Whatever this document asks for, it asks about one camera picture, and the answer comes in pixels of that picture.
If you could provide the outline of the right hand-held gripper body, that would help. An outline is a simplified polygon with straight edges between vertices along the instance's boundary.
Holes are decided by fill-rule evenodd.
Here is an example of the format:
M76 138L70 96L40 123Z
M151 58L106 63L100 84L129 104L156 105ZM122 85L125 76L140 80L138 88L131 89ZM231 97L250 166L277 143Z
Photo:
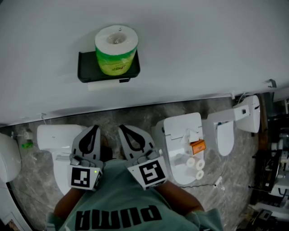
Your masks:
M126 167L143 190L154 188L168 180L164 157L153 149L129 161Z

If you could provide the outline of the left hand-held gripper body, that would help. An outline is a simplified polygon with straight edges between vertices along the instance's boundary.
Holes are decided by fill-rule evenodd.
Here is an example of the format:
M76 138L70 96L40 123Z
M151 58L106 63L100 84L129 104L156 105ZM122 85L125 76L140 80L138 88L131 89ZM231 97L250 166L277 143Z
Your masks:
M70 155L67 167L68 185L71 188L96 191L103 176L104 162L100 154Z

